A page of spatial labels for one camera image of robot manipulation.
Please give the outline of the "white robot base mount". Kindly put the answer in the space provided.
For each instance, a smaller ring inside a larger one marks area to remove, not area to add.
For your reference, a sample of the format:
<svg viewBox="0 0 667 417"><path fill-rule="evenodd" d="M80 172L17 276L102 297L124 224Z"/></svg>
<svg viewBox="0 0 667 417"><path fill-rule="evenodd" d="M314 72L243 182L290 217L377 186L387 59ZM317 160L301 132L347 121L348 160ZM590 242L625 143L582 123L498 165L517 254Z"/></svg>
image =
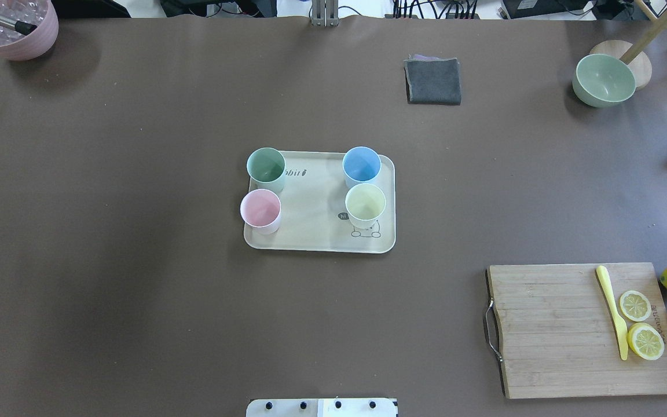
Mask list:
<svg viewBox="0 0 667 417"><path fill-rule="evenodd" d="M398 416L396 399L362 398L277 398L256 399L247 406L246 416Z"/></svg>

